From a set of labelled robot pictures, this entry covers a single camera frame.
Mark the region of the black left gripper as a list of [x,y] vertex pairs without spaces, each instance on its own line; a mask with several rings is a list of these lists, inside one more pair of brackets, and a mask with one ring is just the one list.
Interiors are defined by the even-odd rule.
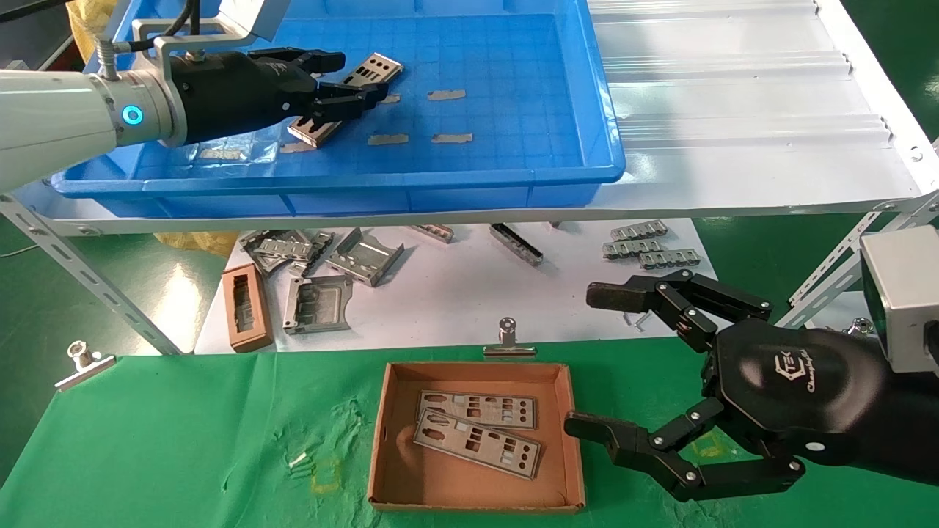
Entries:
[[173,84],[186,121],[183,144],[271,127],[288,117],[314,127],[360,118],[386,99],[386,81],[349,86],[311,74],[346,66],[342,51],[279,47],[173,58]]

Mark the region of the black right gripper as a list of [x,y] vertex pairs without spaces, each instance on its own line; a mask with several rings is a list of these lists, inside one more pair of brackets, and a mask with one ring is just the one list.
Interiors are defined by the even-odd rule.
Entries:
[[[604,445],[613,465],[644,472],[675,500],[781,494],[805,474],[794,457],[937,484],[937,377],[896,373],[877,340],[772,326],[770,301],[686,268],[593,282],[585,301],[651,312],[691,350],[711,351],[704,393],[717,399],[660,429],[580,411],[563,422],[568,436]],[[708,314],[738,323],[718,331]],[[683,459],[718,424],[759,458],[703,466]]]

